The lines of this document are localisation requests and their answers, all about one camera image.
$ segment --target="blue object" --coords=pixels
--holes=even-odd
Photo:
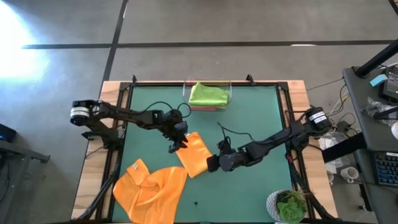
[[[398,154],[377,153],[374,155],[374,160],[379,184],[398,187]]]
[[[376,76],[375,78],[372,79],[371,85],[373,87],[375,87],[377,85],[380,85],[381,83],[383,83],[386,80],[387,80],[386,75],[385,74],[381,74],[381,75],[378,75],[378,76]]]

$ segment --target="cable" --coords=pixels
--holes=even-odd
[[[228,129],[228,128],[225,128],[224,126],[222,126],[222,125],[220,124],[220,122],[217,122],[217,124],[220,126],[221,130],[223,131],[224,138],[226,137],[225,132],[224,132],[224,130],[225,130],[225,131],[229,131],[229,132],[234,133],[234,134],[247,135],[247,136],[249,136],[249,138],[250,138],[254,143],[259,144],[259,145],[270,144],[270,143],[273,143],[273,142],[282,140],[282,139],[284,139],[284,138],[289,138],[290,135],[292,134],[292,128],[289,127],[289,134],[288,134],[288,136],[286,136],[286,137],[281,137],[281,138],[277,138],[277,139],[272,139],[272,140],[269,140],[269,141],[266,141],[266,140],[264,140],[264,141],[256,141],[256,140],[253,139],[253,137],[251,136],[250,133],[239,133],[239,132],[236,132],[236,131],[232,131],[232,130],[230,130],[230,129]]]
[[[356,122],[355,116],[354,116],[352,113],[348,112],[348,113],[345,113],[345,114],[340,118],[340,120],[338,120],[337,125],[340,124],[341,120],[343,120],[343,118],[344,118],[347,114],[351,115],[351,116],[354,118],[354,121],[353,121],[351,124],[349,124],[349,125],[355,124],[355,122]]]
[[[315,87],[312,87],[312,88],[306,89],[306,91],[310,91],[310,90],[313,90],[313,89],[316,89],[316,88],[319,88],[319,87],[323,87],[323,86],[325,86],[325,85],[329,85],[329,84],[332,84],[332,83],[338,82],[338,81],[340,81],[340,80],[343,80],[343,79],[344,79],[344,78],[339,78],[339,79],[337,79],[337,80],[335,80],[335,81],[328,82],[328,83],[325,83],[325,84],[322,84],[322,85],[318,85],[318,86],[315,86]]]
[[[387,65],[387,67],[391,67],[391,66],[395,66],[395,65],[398,65],[398,62],[392,63],[392,64],[390,64],[390,65]]]
[[[192,113],[191,106],[190,106],[188,103],[181,103],[181,104],[179,104],[179,106],[177,107],[177,110],[178,110],[178,111],[179,111],[181,105],[186,105],[186,106],[188,107],[188,109],[189,109],[189,114],[186,115],[186,116],[182,116],[182,118],[187,118],[187,117],[189,117],[189,116],[191,115],[191,113]]]
[[[342,176],[340,176],[340,175],[338,175],[338,174],[333,174],[333,175],[336,176],[336,177],[341,177],[341,178],[344,179],[344,177],[342,177]],[[370,182],[366,182],[366,181],[362,181],[362,180],[353,180],[353,181],[354,181],[354,182],[363,183],[363,184],[373,185],[373,186],[376,186],[376,187],[380,187],[380,188],[382,188],[382,189],[388,190],[388,191],[390,191],[390,192],[392,192],[392,193],[398,195],[398,192],[395,192],[395,191],[393,191],[393,190],[390,190],[390,189],[388,189],[387,187],[380,186],[379,184],[374,184],[374,183],[370,183]]]
[[[89,155],[91,155],[92,153],[95,153],[95,152],[97,152],[98,150],[100,150],[100,149],[102,149],[102,148],[104,148],[104,147],[105,147],[105,146],[101,146],[101,147],[95,149],[94,151],[90,152],[89,154],[86,155],[85,159],[87,159],[87,157],[88,157]]]
[[[127,130],[127,128],[124,128],[124,131],[123,131],[122,135],[120,135],[120,139],[124,138],[124,136],[126,135],[126,130]],[[100,150],[100,149],[102,149],[102,148],[104,148],[104,147],[105,147],[105,145],[104,145],[104,146],[101,146],[101,147],[99,147],[99,148],[97,148],[97,149],[95,149],[95,150],[92,151],[92,152],[90,152],[89,154],[87,154],[87,155],[85,156],[85,159],[87,159],[87,157],[88,157],[89,155],[91,155],[91,154],[93,154],[93,153],[95,153],[95,152],[98,152],[98,150]]]
[[[286,112],[289,112],[289,113],[305,113],[307,111],[290,111],[290,110],[286,110]]]
[[[139,111],[139,112],[134,113],[134,114],[135,114],[135,115],[143,114],[143,113],[145,113],[150,107],[152,107],[152,106],[154,106],[154,105],[156,105],[156,104],[159,104],[159,103],[162,103],[162,104],[164,104],[164,105],[167,105],[171,110],[173,110],[173,108],[172,108],[168,103],[166,103],[166,102],[164,102],[164,101],[156,101],[155,103],[149,105],[149,106],[148,106],[147,108],[145,108],[144,110]]]
[[[10,188],[10,162],[7,160],[6,164],[7,164],[7,179],[6,179],[7,187],[6,187],[6,191],[4,192],[4,195],[0,199],[0,203],[6,198],[8,189]]]
[[[311,146],[311,147],[314,147],[315,149],[323,151],[323,149],[321,149],[320,147],[318,147],[316,145],[313,145],[313,144],[310,144],[310,143],[308,145]]]
[[[343,96],[341,95],[341,91],[343,91],[343,88],[344,88],[345,86],[346,86],[346,85],[343,85],[343,87],[341,87],[341,89],[340,89],[340,101],[337,101],[336,105],[335,105],[335,106],[333,107],[333,109],[328,113],[328,116],[333,116],[333,115],[336,115],[336,114],[338,114],[338,113],[340,113],[340,112],[343,111],[343,109],[344,109],[344,102],[349,98],[349,94],[346,96],[346,94],[348,93],[348,90],[345,91],[345,93],[343,94]],[[335,111],[336,106],[339,105],[340,103],[341,103],[340,107],[337,109],[337,111]]]

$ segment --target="green towel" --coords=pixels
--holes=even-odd
[[[197,83],[192,87],[189,104],[193,106],[226,106],[229,91]]]

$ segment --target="wooden frame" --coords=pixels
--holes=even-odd
[[[141,81],[136,82],[137,85],[181,85],[184,81]],[[187,84],[194,84],[196,81],[186,81]],[[249,81],[241,81],[241,80],[233,80],[233,81],[201,81],[206,85],[220,85],[222,83],[233,83],[233,84],[250,84]],[[309,102],[307,97],[307,92],[305,91],[305,85],[302,80],[261,80],[256,81],[256,83],[278,83],[278,82],[286,82],[289,86],[289,93],[291,104],[293,106],[293,110],[302,111],[309,108]],[[116,104],[119,96],[119,87],[121,82],[104,82],[103,88],[100,94],[100,99],[107,101],[111,104]],[[126,105],[126,98],[122,102],[122,106]],[[281,97],[282,106],[284,111],[287,110],[287,102],[285,97]],[[294,114],[297,119],[301,114]],[[103,122],[105,125],[111,127],[113,125],[112,119],[104,119]],[[311,140],[312,144],[318,145],[317,141]],[[88,144],[87,154],[96,150],[97,148],[102,146],[101,140],[91,141]],[[303,151],[303,159],[305,164],[305,171],[307,173],[307,179],[309,182],[309,186],[312,192],[315,194],[319,202],[326,208],[326,210],[333,216],[337,217],[337,212],[335,208],[335,203],[333,200],[333,196],[331,194],[331,189],[329,186],[328,177],[326,174],[325,165],[323,163],[322,153],[314,149],[312,147],[307,147]],[[73,206],[72,218],[77,218],[81,215],[85,209],[90,205],[92,200],[95,198],[101,187],[101,180],[103,177],[104,166],[106,160],[106,150],[100,149],[95,154],[90,155],[90,157],[85,159],[85,163],[83,165],[78,192],[76,194],[75,204]],[[298,162],[296,161],[296,168],[299,170]],[[111,196],[111,189],[107,192],[104,206],[103,206],[103,217],[108,211],[109,208],[109,198]]]

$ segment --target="concrete floor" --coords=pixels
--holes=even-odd
[[[69,123],[73,100],[97,98],[109,49],[18,50],[25,44],[110,44],[122,0],[0,1],[0,123],[17,143],[50,154],[33,164],[10,223],[70,218],[87,142]],[[137,0],[127,5],[120,43],[189,41],[389,40],[398,37],[387,1]],[[117,49],[110,80],[301,79],[307,88],[341,78],[385,45]],[[398,57],[389,62],[398,61]],[[343,81],[308,92],[329,111]],[[350,103],[346,112],[353,112]],[[340,119],[340,113],[333,117]],[[356,185],[334,185],[339,217],[376,223]]]

